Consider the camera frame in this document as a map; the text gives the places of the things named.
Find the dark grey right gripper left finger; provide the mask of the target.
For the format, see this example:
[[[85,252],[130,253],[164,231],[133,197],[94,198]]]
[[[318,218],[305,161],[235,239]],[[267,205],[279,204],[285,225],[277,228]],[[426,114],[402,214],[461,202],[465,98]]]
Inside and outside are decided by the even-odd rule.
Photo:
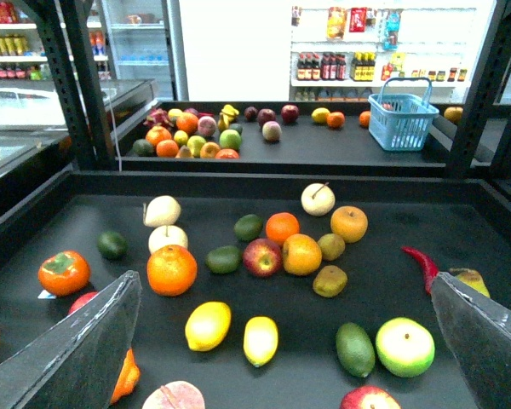
[[[0,364],[0,408],[107,408],[141,302],[136,271]]]

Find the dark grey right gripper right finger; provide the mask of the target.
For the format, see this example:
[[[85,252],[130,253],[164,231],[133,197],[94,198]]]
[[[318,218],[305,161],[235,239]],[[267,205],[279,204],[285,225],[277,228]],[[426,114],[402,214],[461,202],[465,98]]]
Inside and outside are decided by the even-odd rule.
[[[511,408],[511,310],[447,272],[431,287],[447,348],[479,408]]]

